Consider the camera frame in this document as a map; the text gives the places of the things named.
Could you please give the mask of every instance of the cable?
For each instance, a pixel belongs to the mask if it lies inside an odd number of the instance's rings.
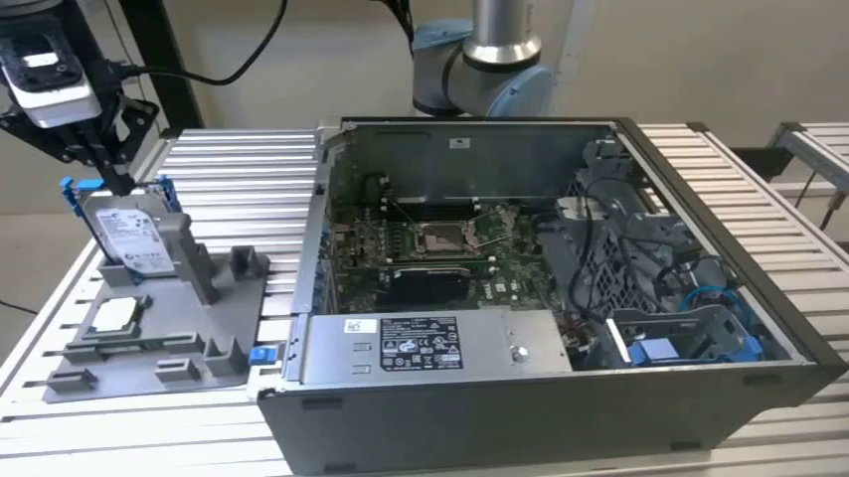
[[[15,303],[10,303],[8,301],[0,300],[0,305],[8,306],[10,308],[23,311],[24,313],[30,313],[31,315],[38,315],[39,312],[32,308],[27,308],[26,306],[16,305]]]
[[[108,2],[104,2],[106,11],[108,12],[108,18],[111,20],[111,24],[115,27],[115,34],[118,35],[118,42],[120,43],[120,49],[123,50],[123,54],[127,56],[127,61],[132,60],[132,56],[130,55],[130,49],[127,48],[127,43],[123,41],[123,35],[120,34],[120,30],[118,29],[118,20],[115,19],[115,14],[111,11],[111,6]],[[147,101],[147,94],[144,94],[144,85],[142,82],[138,84],[138,90],[142,93],[142,99]],[[154,120],[154,126],[156,127],[156,132],[162,135],[162,127],[159,127],[159,121]]]
[[[286,16],[289,5],[290,5],[289,0],[281,0],[281,9],[278,10],[278,15],[275,16],[275,20],[271,24],[271,28],[269,29],[269,33],[266,34],[266,38],[263,38],[263,41],[256,47],[256,50],[254,50],[254,53],[246,60],[242,67],[239,67],[228,77],[223,79],[212,79],[203,75],[199,75],[198,73],[188,72],[186,70],[171,70],[168,68],[140,67],[140,66],[132,65],[127,67],[127,71],[124,73],[123,78],[127,79],[131,77],[138,77],[140,75],[160,75],[164,77],[178,77],[187,80],[195,80],[199,82],[204,82],[207,84],[212,84],[214,86],[226,86],[227,84],[234,83],[246,73],[248,68],[254,65],[256,58],[266,51],[266,47],[269,47],[269,44],[271,43],[271,39],[274,38],[275,33],[278,33],[278,29],[281,28],[281,23],[283,22],[283,17]]]
[[[744,305],[744,303],[741,302],[741,300],[738,299],[738,297],[734,295],[734,293],[729,289],[722,288],[721,286],[706,285],[706,286],[700,286],[698,288],[696,288],[690,293],[688,293],[688,296],[685,296],[685,299],[681,300],[681,304],[678,305],[678,311],[688,311],[690,309],[690,302],[693,301],[693,299],[700,294],[709,291],[721,293],[724,296],[726,296],[732,300],[737,309],[745,315],[745,323],[742,323],[742,325],[748,328],[752,323],[750,311],[748,307]]]
[[[801,204],[801,200],[805,198],[805,194],[808,193],[808,188],[810,187],[810,183],[813,182],[813,178],[817,177],[817,171],[810,173],[810,177],[808,178],[808,182],[805,182],[805,187],[801,188],[801,192],[798,193],[798,198],[796,199],[796,204],[793,207],[798,209],[798,205]]]
[[[835,215],[835,209],[829,209],[825,211],[825,216],[822,217],[822,223],[820,224],[820,229],[825,231],[829,222],[832,222],[832,216]]]
[[[666,307],[664,306],[664,304],[658,301],[658,299],[652,296],[652,294],[649,292],[646,292],[646,290],[642,288],[642,286],[640,285],[640,278],[637,277],[637,270],[634,269],[634,264],[632,263],[630,260],[630,252],[628,251],[628,247],[625,246],[625,238],[620,238],[618,239],[618,244],[620,244],[620,249],[622,251],[622,258],[624,258],[624,263],[625,263],[625,270],[628,271],[628,274],[632,277],[632,281],[634,282],[634,290],[637,290],[637,292],[642,295],[642,297],[652,302],[652,304],[656,306],[656,308],[658,309],[658,311],[662,312],[668,312]],[[646,250],[640,250],[644,252],[644,254],[652,256],[650,253],[646,253]]]
[[[413,56],[413,40],[415,35],[415,29],[413,26],[413,12],[410,10],[410,0],[371,0],[375,2],[381,2],[389,8],[389,11],[393,13],[395,20],[398,21],[398,25],[401,25],[401,30],[403,31],[405,36],[407,37],[407,46],[410,49],[410,56]]]
[[[574,287],[578,283],[578,276],[581,275],[584,268],[586,267],[586,263],[589,260],[589,250],[593,245],[593,211],[589,208],[589,195],[584,196],[584,214],[586,215],[586,228],[584,230],[584,248],[581,249],[581,257],[578,258],[578,268],[572,274],[572,278],[569,279],[569,286],[566,288],[569,301],[572,302],[572,306],[578,310],[578,312],[586,316],[590,320],[597,323],[604,323],[601,316],[586,308],[574,296]]]
[[[690,272],[696,271],[696,268],[700,266],[700,263],[702,261],[705,261],[705,260],[716,260],[717,261],[717,265],[720,266],[720,269],[722,269],[722,270],[725,270],[729,267],[729,264],[726,263],[726,260],[721,256],[718,256],[718,255],[702,255],[696,260],[693,260],[690,262],[690,266],[688,267],[688,269],[686,270],[681,270],[681,272],[682,273],[690,273]],[[664,279],[666,278],[666,275],[677,268],[677,266],[680,264],[673,264],[673,265],[669,265],[669,266],[664,267],[664,269],[658,273],[658,276],[654,277],[654,281],[657,283],[662,283]]]

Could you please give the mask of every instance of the metal frame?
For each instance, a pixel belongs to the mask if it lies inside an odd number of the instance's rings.
[[[840,192],[849,193],[849,124],[785,122],[769,146],[785,148]]]
[[[685,124],[644,125],[669,159],[772,281],[832,348],[849,360],[849,259],[816,227],[770,191],[713,134]],[[207,245],[259,244],[274,256],[259,343],[286,340],[297,244],[305,221],[298,194],[313,191],[311,131],[187,131],[162,141],[144,161],[163,164]],[[72,404],[40,402],[36,382],[56,364],[44,352],[64,346],[67,327],[86,316],[98,292],[90,244],[0,368],[0,474],[48,475],[106,471],[187,472],[204,476],[291,473],[248,395],[275,378],[275,366],[255,367],[246,388]],[[517,467],[510,475],[841,475],[849,471],[849,375],[806,404],[762,413],[710,452],[584,460]],[[499,474],[465,471],[463,475]]]
[[[119,5],[144,64],[183,70],[183,59],[162,0],[119,0]],[[172,77],[151,77],[150,80],[170,127],[180,130],[204,127],[188,80]]]

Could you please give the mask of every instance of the blue tab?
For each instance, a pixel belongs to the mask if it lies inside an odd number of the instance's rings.
[[[156,177],[156,182],[162,187],[162,191],[164,192],[164,199],[168,204],[170,212],[183,212],[183,206],[180,206],[180,201],[176,198],[176,190],[174,189],[174,181],[168,176]]]
[[[274,346],[258,346],[248,355],[248,365],[274,365],[278,362],[278,348]]]
[[[68,207],[71,207],[71,212],[75,213],[75,216],[83,216],[83,208],[80,207],[80,202],[78,201],[78,195],[75,194],[75,179],[71,176],[63,177],[63,180],[59,181],[59,186],[63,188],[63,198],[68,203]]]
[[[79,191],[99,191],[104,187],[103,179],[82,179],[78,183]]]

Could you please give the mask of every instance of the motherboard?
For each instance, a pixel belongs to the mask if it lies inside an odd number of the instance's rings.
[[[338,211],[333,226],[339,312],[517,310],[561,301],[531,211],[510,201]]]

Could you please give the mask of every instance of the slotted aluminum surface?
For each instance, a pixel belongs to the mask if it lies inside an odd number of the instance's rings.
[[[685,125],[644,130],[820,333],[849,359],[845,254],[770,192],[710,133]],[[307,197],[311,131],[187,131],[151,157],[174,179],[198,238],[212,250],[254,244],[274,277],[259,341],[286,339]],[[0,475],[160,472],[287,475],[290,469],[246,387],[63,404],[42,402],[50,356],[75,334],[100,286],[90,245],[0,370]],[[622,429],[638,432],[640,429]],[[712,452],[678,453],[445,474],[498,476],[789,476],[849,474],[849,376],[805,405],[761,414]]]

